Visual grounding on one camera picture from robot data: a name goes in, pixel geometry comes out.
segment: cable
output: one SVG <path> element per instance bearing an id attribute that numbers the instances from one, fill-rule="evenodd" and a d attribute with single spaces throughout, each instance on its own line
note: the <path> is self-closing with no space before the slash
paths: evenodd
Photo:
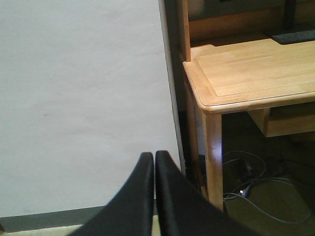
<path id="1" fill-rule="evenodd" d="M 225 154 L 223 154 L 222 157 L 225 157 L 225 156 L 227 156 L 228 154 L 235 153 L 235 152 L 245 153 L 245 154 L 247 154 L 247 155 L 256 157 L 259 161 L 261 161 L 261 163 L 262 163 L 263 166 L 264 166 L 264 169 L 263 169 L 263 171 L 260 173 L 260 175 L 259 175 L 256 179 L 262 177 L 262 176 L 265 174 L 265 172 L 266 172 L 266 163 L 265 163 L 259 156 L 255 155 L 255 154 L 252 154 L 252 153 L 250 153 L 250 152 L 241 151 L 241 150 L 228 151 L 228 152 L 226 152 Z"/>
<path id="2" fill-rule="evenodd" d="M 229 194 L 229 195 L 235 195 L 239 198 L 242 198 L 244 200 L 246 200 L 247 202 L 249 202 L 251 205 L 253 205 L 256 209 L 258 209 L 259 211 L 261 211 L 262 213 L 264 213 L 265 215 L 277 220 L 277 221 L 280 221 L 280 222 L 283 222 L 283 223 L 286 223 L 286 224 L 294 224 L 294 225 L 297 225 L 297 224 L 302 224 L 306 221 L 308 221 L 308 219 L 311 217 L 312 215 L 312 211 L 309 212 L 309 214 L 305 217 L 305 219 L 301 220 L 301 221 L 297 221 L 297 222 L 294 222 L 294 221 L 286 221 L 286 220 L 282 220 L 282 219 L 279 219 L 267 212 L 265 212 L 263 209 L 261 209 L 260 207 L 258 207 L 255 203 L 253 203 L 251 200 L 247 199 L 246 197 L 243 197 L 242 195 L 240 194 L 237 194 L 237 193 L 226 193 L 226 194 Z"/>
<path id="3" fill-rule="evenodd" d="M 298 188 L 301 189 L 304 193 L 306 193 L 306 195 L 307 195 L 308 197 L 310 197 L 310 198 L 312 199 L 312 196 L 311 196 L 310 193 L 308 193 L 308 192 L 306 191 L 306 189 L 303 188 L 303 185 L 302 185 L 300 182 L 298 182 L 298 181 L 291 180 L 291 179 L 288 179 L 288 178 L 283 178 L 283 177 L 261 178 L 261 177 L 265 174 L 265 172 L 266 172 L 266 167 L 267 167 L 267 165 L 266 165 L 266 163 L 265 163 L 259 156 L 255 155 L 255 154 L 252 154 L 252 153 L 246 152 L 246 151 L 241 151 L 241 150 L 234 150 L 234 151 L 226 152 L 222 157 L 224 157 L 224 156 L 226 156 L 226 155 L 228 155 L 228 154 L 230 154 L 230 153 L 235 153 L 235 152 L 245 153 L 245 154 L 248 154 L 248 155 L 250 155 L 250 156 L 253 156 L 253 157 L 257 158 L 257 159 L 263 164 L 264 169 L 263 169 L 263 171 L 260 173 L 260 175 L 259 175 L 257 178 L 255 178 L 255 179 L 249 179 L 249 181 L 244 182 L 244 183 L 238 185 L 238 186 L 237 186 L 236 188 L 234 188 L 233 191 L 230 192 L 230 193 L 224 193 L 223 195 L 227 195 L 227 197 L 224 197 L 224 198 L 223 198 L 223 202 L 228 201 L 228 200 L 232 200 L 232 199 L 236 199 L 236 198 L 242 198 L 242 199 L 246 200 L 247 202 L 249 202 L 251 205 L 253 205 L 256 209 L 258 209 L 259 211 L 261 211 L 262 213 L 264 213 L 265 215 L 271 217 L 272 219 L 275 219 L 275 220 L 277 220 L 277 221 L 280 221 L 280 222 L 283 222 L 283 223 L 287 223 L 287 224 L 301 224 L 301 223 L 304 223 L 304 222 L 306 222 L 306 221 L 309 220 L 310 216 L 312 215 L 312 210 L 310 210 L 310 212 L 308 213 L 308 215 L 307 215 L 303 220 L 297 221 L 297 222 L 292 222 L 292 221 L 286 221 L 286 220 L 283 220 L 283 219 L 279 219 L 279 218 L 277 218 L 277 217 L 275 217 L 275 216 L 273 216 L 273 215 L 271 215 L 271 214 L 265 212 L 263 209 L 261 209 L 259 206 L 257 206 L 255 203 L 253 203 L 251 200 L 249 200 L 249 199 L 247 198 L 247 196 L 249 195 L 250 189 L 251 189 L 255 184 L 259 184 L 259 183 L 262 183 L 262 182 L 265 182 L 265 181 L 274 181 L 274 182 L 279 182 L 279 183 L 283 183 L 283 184 L 287 184 L 287 185 L 290 185 L 290 186 L 295 187 L 295 186 L 291 183 L 291 182 L 294 182 L 294 183 L 296 183 L 296 184 L 299 185 Z M 227 162 L 224 162 L 223 165 L 229 164 L 229 163 L 231 163 L 231 162 L 233 162 L 233 161 L 237 161 L 237 160 L 240 160 L 240 159 L 241 159 L 241 158 L 236 158 L 236 159 L 229 160 L 229 161 L 227 161 Z M 307 167 L 310 167 L 310 168 L 314 168 L 314 169 L 315 169 L 315 167 L 306 165 L 306 164 L 301 163 L 301 162 L 292 161 L 292 160 L 289 160 L 289 159 L 281 159 L 281 160 L 282 160 L 282 161 L 291 161 L 291 162 L 293 162 L 293 163 L 297 163 L 297 164 L 304 165 L 304 166 L 307 166 Z"/>
<path id="4" fill-rule="evenodd" d="M 228 154 L 236 153 L 236 152 L 245 153 L 245 154 L 247 154 L 247 155 L 249 155 L 249 156 L 253 156 L 253 157 L 257 158 L 257 159 L 263 164 L 264 169 L 263 169 L 263 171 L 260 173 L 260 175 L 259 175 L 257 178 L 250 179 L 250 181 L 246 182 L 246 184 L 247 184 L 247 183 L 250 184 L 250 185 L 247 187 L 247 189 L 249 189 L 249 188 L 251 187 L 251 185 L 252 185 L 252 181 L 253 181 L 253 180 L 257 180 L 257 179 L 261 178 L 261 177 L 265 174 L 266 169 L 267 169 L 267 165 L 266 165 L 266 163 L 265 163 L 259 156 L 255 155 L 255 154 L 252 154 L 252 153 L 250 153 L 250 152 L 247 152 L 247 151 L 242 151 L 242 150 L 228 151 L 228 152 L 226 152 L 225 154 L 223 154 L 222 158 L 225 157 L 225 156 L 227 156 Z M 230 163 L 230 162 L 232 162 L 232 161 L 236 161 L 236 160 L 240 160 L 240 159 L 241 159 L 241 158 L 232 159 L 232 160 L 230 160 L 230 161 L 224 162 L 223 165 L 226 165 L 226 164 L 228 164 L 228 163 Z M 239 187 L 242 187 L 242 186 L 244 186 L 244 185 L 245 185 L 245 184 L 241 184 L 241 185 L 237 186 L 232 192 L 234 192 L 234 191 L 237 190 Z M 225 202 L 226 200 L 232 200 L 232 199 L 235 199 L 235 198 L 237 198 L 237 197 L 236 197 L 236 196 L 234 196 L 234 197 L 227 196 L 226 198 L 223 199 L 223 202 Z"/>
<path id="5" fill-rule="evenodd" d="M 271 178 L 262 178 L 262 179 L 257 179 L 257 180 L 254 180 L 254 183 L 252 184 L 252 186 L 256 183 L 260 183 L 260 182 L 264 182 L 264 181 L 274 181 L 274 182 L 279 182 L 279 183 L 283 183 L 283 184 L 287 184 L 287 185 L 290 185 L 290 186 L 293 186 L 293 184 L 291 183 L 288 183 L 288 182 L 285 182 L 285 181 L 290 181 L 290 182 L 295 182 L 297 184 L 299 184 L 300 186 L 303 186 L 301 183 L 297 182 L 297 181 L 294 181 L 294 180 L 290 180 L 288 178 L 282 178 L 282 177 L 271 177 Z M 304 193 L 306 193 L 308 195 L 308 197 L 312 198 L 312 196 L 304 189 L 304 188 L 301 188 L 299 187 Z M 312 215 L 312 211 L 310 210 L 310 212 L 308 213 L 308 215 L 301 221 L 297 221 L 297 222 L 292 222 L 292 221 L 286 221 L 286 220 L 282 220 L 282 219 L 279 219 L 275 216 L 272 216 L 271 214 L 265 212 L 263 209 L 261 209 L 260 207 L 258 207 L 255 203 L 253 203 L 251 200 L 247 199 L 246 197 L 244 197 L 243 195 L 241 194 L 237 194 L 237 193 L 224 193 L 223 195 L 234 195 L 235 198 L 242 198 L 244 200 L 246 200 L 247 202 L 249 202 L 251 205 L 253 205 L 256 209 L 258 209 L 259 211 L 261 211 L 262 213 L 264 213 L 265 215 L 277 220 L 277 221 L 280 221 L 280 222 L 283 222 L 283 223 L 286 223 L 286 224 L 302 224 L 306 221 L 308 221 L 308 219 L 310 218 L 310 216 Z M 227 200 L 230 200 L 230 199 L 233 199 L 233 198 L 225 198 L 224 201 L 227 201 Z"/>

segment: desk leg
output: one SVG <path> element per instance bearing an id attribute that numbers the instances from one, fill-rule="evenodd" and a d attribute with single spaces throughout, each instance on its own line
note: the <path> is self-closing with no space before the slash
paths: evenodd
<path id="1" fill-rule="evenodd" d="M 221 115 L 202 114 L 209 201 L 223 211 Z"/>
<path id="2" fill-rule="evenodd" d="M 200 184 L 201 193 L 207 199 L 207 190 L 202 179 L 202 173 L 200 170 L 199 162 L 199 153 L 198 153 L 198 138 L 197 138 L 197 127 L 196 127 L 196 116 L 195 116 L 195 107 L 192 101 L 191 95 L 187 84 L 185 83 L 186 90 L 186 109 L 187 109 L 187 125 L 189 133 L 189 142 L 190 142 L 190 154 L 191 154 L 191 163 L 193 168 L 194 177 Z"/>

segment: wooden drawer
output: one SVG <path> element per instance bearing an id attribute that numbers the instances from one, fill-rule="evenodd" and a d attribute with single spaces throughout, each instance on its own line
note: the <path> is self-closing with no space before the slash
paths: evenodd
<path id="1" fill-rule="evenodd" d="M 315 131 L 315 102 L 248 113 L 266 137 Z"/>

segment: desk surface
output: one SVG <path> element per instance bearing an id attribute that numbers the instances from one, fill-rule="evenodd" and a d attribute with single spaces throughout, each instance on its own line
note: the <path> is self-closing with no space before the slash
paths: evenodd
<path id="1" fill-rule="evenodd" d="M 280 45 L 251 33 L 193 47 L 191 57 L 184 68 L 206 112 L 315 101 L 315 41 Z"/>

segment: baseboard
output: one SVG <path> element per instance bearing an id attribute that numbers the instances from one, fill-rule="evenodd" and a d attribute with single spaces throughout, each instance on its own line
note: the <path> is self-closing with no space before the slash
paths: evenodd
<path id="1" fill-rule="evenodd" d="M 103 206 L 0 218 L 0 230 L 7 233 L 44 228 L 81 225 L 103 209 Z"/>

